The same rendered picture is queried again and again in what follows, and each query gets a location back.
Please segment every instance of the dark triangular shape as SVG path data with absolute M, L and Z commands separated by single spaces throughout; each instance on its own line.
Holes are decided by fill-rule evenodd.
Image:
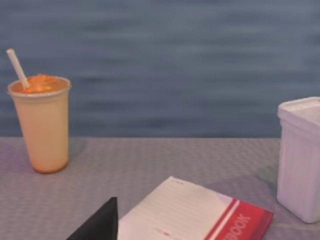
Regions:
M 66 240 L 117 240 L 118 203 L 112 197 Z

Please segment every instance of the straw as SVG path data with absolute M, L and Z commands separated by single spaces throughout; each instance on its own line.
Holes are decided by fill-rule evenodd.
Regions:
M 18 75 L 18 78 L 20 80 L 20 82 L 22 83 L 22 86 L 24 89 L 29 88 L 29 83 L 27 81 L 26 75 L 24 73 L 24 71 L 22 70 L 22 67 L 19 63 L 19 60 L 15 54 L 15 51 L 13 49 L 8 49 L 6 51 L 6 53 L 8 54 L 10 61 L 14 67 L 14 70 L 16 72 L 16 74 Z

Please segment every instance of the container rim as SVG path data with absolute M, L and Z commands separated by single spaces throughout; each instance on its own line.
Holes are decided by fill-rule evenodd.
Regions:
M 54 76 L 57 79 L 61 79 L 67 82 L 67 86 L 61 90 L 57 90 L 57 91 L 50 91 L 50 92 L 41 92 L 41 93 L 20 93 L 20 92 L 14 92 L 11 91 L 11 87 L 20 82 L 19 80 L 16 80 L 14 82 L 11 82 L 8 86 L 7 86 L 7 93 L 11 96 L 11 97 L 18 97 L 18 98 L 45 98 L 45 97 L 52 97 L 52 96 L 56 96 L 59 94 L 62 94 L 64 92 L 69 91 L 69 89 L 71 88 L 71 82 L 69 79 L 65 78 L 65 77 L 61 77 L 61 76 Z

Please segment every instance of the blue wall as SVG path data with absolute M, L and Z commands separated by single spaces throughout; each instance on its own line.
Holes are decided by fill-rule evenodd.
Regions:
M 27 75 L 72 81 L 72 136 L 279 137 L 277 106 L 320 92 L 316 1 L 1 5 L 0 136 L 21 135 L 7 48 Z

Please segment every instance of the gray tabletop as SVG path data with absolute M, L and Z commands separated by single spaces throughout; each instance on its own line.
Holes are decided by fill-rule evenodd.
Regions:
M 110 197 L 128 212 L 169 176 L 274 212 L 264 240 L 319 239 L 275 200 L 278 139 L 72 138 L 68 167 L 33 172 L 21 138 L 0 137 L 0 239 L 65 240 Z

